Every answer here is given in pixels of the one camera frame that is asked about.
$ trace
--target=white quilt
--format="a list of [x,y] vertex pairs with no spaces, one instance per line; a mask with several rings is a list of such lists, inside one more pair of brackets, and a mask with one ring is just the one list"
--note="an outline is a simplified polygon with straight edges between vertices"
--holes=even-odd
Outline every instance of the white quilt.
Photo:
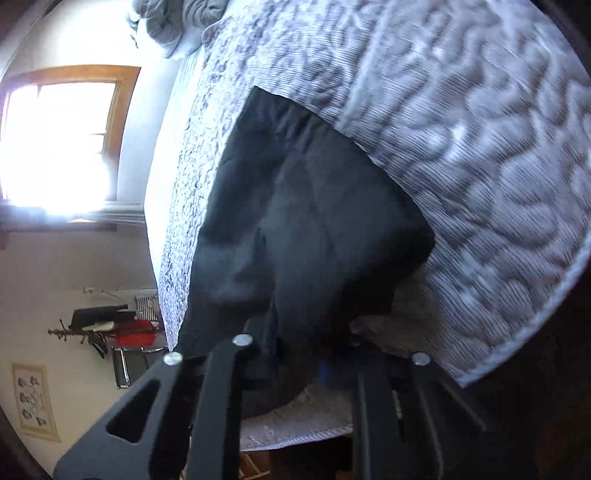
[[[436,233],[392,315],[352,325],[384,348],[426,351],[466,385],[530,338],[586,266],[591,81],[528,0],[265,0],[203,37],[158,280],[171,346],[216,167],[253,85],[353,138]],[[349,430],[346,399],[311,387],[245,422],[242,447]]]

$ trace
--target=framed picture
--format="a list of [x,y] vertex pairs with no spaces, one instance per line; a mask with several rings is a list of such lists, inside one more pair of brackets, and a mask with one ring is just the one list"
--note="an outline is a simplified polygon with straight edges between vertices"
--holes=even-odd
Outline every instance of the framed picture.
[[45,366],[12,364],[12,378],[22,432],[60,442],[51,411]]

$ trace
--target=metal screw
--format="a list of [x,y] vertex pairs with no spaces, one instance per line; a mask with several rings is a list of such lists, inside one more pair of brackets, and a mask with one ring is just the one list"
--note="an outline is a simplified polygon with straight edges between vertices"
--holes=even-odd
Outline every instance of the metal screw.
[[169,366],[178,365],[183,361],[183,356],[178,352],[170,352],[164,355],[164,363]]
[[252,337],[247,333],[241,333],[232,339],[232,343],[236,346],[248,346],[252,343]]
[[424,352],[413,353],[411,359],[413,360],[413,363],[418,367],[424,367],[425,365],[431,363],[431,357]]

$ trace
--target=black metal bracket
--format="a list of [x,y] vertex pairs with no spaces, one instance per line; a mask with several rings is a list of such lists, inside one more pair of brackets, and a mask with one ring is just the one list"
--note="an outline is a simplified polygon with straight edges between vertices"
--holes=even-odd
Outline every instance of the black metal bracket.
[[[235,480],[241,395],[278,362],[273,308],[209,356],[155,364],[58,462],[56,480]],[[508,439],[431,358],[347,348],[320,364],[353,398],[357,480],[525,478]]]

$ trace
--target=quilted bedspread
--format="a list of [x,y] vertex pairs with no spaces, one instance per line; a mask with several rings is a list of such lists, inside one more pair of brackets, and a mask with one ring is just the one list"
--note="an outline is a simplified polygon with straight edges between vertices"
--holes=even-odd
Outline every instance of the quilted bedspread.
[[[436,233],[392,315],[351,325],[383,348],[426,351],[466,385],[533,335],[586,266],[591,81],[528,0],[266,0],[203,37],[158,282],[171,346],[216,167],[254,85],[354,139]],[[242,446],[343,433],[347,405],[311,387],[248,420]]]

